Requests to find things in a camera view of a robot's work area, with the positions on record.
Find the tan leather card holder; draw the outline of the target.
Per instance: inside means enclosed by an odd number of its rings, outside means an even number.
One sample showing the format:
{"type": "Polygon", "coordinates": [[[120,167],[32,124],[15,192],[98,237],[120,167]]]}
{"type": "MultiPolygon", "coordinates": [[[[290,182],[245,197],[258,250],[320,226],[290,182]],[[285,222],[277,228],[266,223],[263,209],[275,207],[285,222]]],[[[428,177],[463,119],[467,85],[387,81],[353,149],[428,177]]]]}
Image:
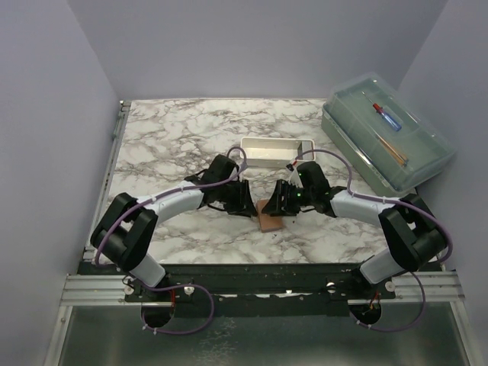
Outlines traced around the tan leather card holder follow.
{"type": "Polygon", "coordinates": [[[281,217],[272,217],[262,212],[267,200],[259,200],[256,203],[256,210],[258,212],[258,222],[262,233],[270,233],[284,228],[284,223],[281,217]]]}

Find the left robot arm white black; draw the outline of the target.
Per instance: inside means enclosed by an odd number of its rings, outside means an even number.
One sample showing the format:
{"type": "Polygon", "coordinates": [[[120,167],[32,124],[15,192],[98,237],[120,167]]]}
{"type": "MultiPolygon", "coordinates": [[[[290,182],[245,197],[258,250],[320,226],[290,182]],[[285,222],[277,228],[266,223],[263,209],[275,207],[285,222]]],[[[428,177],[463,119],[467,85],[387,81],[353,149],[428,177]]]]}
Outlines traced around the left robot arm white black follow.
{"type": "Polygon", "coordinates": [[[208,168],[190,175],[174,188],[147,197],[118,194],[105,211],[90,237],[101,255],[122,272],[143,283],[150,300],[163,300],[169,292],[165,269],[148,253],[156,227],[187,211],[222,204],[229,215],[255,217],[249,182],[239,175],[246,162],[237,165],[230,157],[217,155],[208,168]]]}

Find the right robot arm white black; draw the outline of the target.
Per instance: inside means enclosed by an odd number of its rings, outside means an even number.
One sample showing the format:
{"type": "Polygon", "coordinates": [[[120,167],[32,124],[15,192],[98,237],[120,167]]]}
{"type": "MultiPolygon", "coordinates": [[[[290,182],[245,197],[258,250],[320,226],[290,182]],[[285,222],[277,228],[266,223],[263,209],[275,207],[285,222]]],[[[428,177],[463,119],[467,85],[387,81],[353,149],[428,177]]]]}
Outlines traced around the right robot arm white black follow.
{"type": "Polygon", "coordinates": [[[378,290],[379,283],[406,271],[417,271],[448,247],[445,235],[414,207],[427,210],[415,194],[387,203],[359,197],[342,186],[332,187],[316,162],[305,162],[289,181],[277,181],[262,208],[272,217],[295,217],[304,207],[332,218],[349,218],[383,230],[387,248],[352,272],[352,293],[361,299],[378,290]]]}

